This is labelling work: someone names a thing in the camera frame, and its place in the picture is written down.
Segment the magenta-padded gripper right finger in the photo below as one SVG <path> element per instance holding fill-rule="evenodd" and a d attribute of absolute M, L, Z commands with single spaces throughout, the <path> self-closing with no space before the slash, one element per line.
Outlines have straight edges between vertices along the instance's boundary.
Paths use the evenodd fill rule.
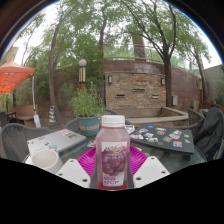
<path fill-rule="evenodd" d="M 147 157 L 133 146 L 130 147 L 129 162 L 135 188 L 143 187 L 169 175 L 169 171 L 155 156 Z"/>

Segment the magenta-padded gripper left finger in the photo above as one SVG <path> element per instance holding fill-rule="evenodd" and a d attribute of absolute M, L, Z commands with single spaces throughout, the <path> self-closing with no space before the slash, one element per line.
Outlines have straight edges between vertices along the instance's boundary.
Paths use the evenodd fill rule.
<path fill-rule="evenodd" d="M 96 149 L 91 148 L 78 159 L 68 159 L 56 175 L 80 187 L 89 188 L 95 170 L 95 153 Z"/>

